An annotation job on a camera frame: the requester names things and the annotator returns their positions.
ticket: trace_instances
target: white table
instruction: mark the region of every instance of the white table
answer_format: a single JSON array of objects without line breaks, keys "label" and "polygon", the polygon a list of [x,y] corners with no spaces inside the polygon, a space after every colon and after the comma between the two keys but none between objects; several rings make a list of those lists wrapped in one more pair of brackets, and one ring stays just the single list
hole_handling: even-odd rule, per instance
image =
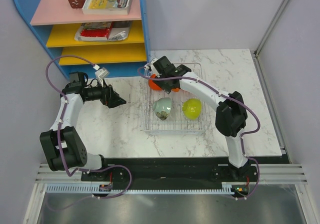
[{"label": "white table", "polygon": [[[208,83],[242,94],[261,121],[261,130],[247,135],[244,143],[248,155],[280,156],[281,150],[269,115],[262,88],[248,49],[154,51],[152,58],[166,55],[171,62],[198,62]],[[207,108],[210,126],[201,136],[147,135],[140,126],[143,86],[140,77],[110,78],[109,84],[126,105],[108,109],[99,101],[87,102],[77,122],[87,151],[104,157],[223,157],[228,156],[224,136],[215,127],[215,112]],[[257,126],[248,113],[246,130]]]}]

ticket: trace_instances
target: book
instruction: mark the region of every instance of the book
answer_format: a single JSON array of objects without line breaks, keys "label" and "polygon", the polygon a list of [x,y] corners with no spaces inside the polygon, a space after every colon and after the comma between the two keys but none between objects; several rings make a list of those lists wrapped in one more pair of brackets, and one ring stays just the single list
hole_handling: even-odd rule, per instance
[{"label": "book", "polygon": [[85,0],[84,14],[128,15],[132,0]]},{"label": "book", "polygon": [[77,30],[76,41],[121,41],[128,38],[132,21],[83,23]]},{"label": "book", "polygon": [[75,34],[79,41],[107,41],[113,22],[83,23]]}]

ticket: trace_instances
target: bookshelf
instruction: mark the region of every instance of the bookshelf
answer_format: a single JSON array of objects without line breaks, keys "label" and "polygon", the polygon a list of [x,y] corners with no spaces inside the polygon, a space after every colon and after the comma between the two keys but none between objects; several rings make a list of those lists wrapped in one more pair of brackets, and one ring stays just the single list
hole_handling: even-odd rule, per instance
[{"label": "bookshelf", "polygon": [[[146,0],[132,0],[128,15],[85,15],[80,9],[72,9],[68,0],[14,1],[19,14],[51,58],[78,55],[107,68],[109,77],[137,76],[136,70],[150,59]],[[83,22],[123,20],[132,20],[126,40],[74,40],[75,32]],[[91,66],[81,60],[63,58],[55,63],[66,78],[75,71],[86,72],[89,77],[94,77]]]}]

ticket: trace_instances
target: wire rack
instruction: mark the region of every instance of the wire rack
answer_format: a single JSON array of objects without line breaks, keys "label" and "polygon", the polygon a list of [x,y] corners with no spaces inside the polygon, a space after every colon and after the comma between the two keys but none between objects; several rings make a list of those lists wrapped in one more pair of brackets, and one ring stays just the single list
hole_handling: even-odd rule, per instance
[{"label": "wire rack", "polygon": [[[175,63],[175,66],[184,64],[194,73],[202,78],[202,68],[199,63]],[[150,72],[145,71],[145,76],[150,77]],[[149,88],[148,80],[144,84],[144,99],[142,106],[142,128],[151,135],[161,134],[194,134],[200,135],[207,128],[206,104],[201,102],[202,110],[200,116],[196,120],[187,119],[182,111],[183,103],[191,98],[196,98],[193,94],[180,90],[178,93],[171,92],[167,94],[163,91],[154,91]],[[162,121],[152,110],[153,103],[160,98],[169,97],[172,99],[172,109],[169,117]]]}]

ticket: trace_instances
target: pink shelf board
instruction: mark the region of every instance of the pink shelf board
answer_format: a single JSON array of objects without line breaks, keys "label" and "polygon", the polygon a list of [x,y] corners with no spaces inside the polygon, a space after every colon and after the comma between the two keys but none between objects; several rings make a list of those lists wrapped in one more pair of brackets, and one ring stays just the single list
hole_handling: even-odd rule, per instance
[{"label": "pink shelf board", "polygon": [[132,0],[130,12],[128,15],[83,14],[80,8],[71,8],[68,0],[41,0],[30,24],[48,25],[140,19],[141,11],[139,0]]}]

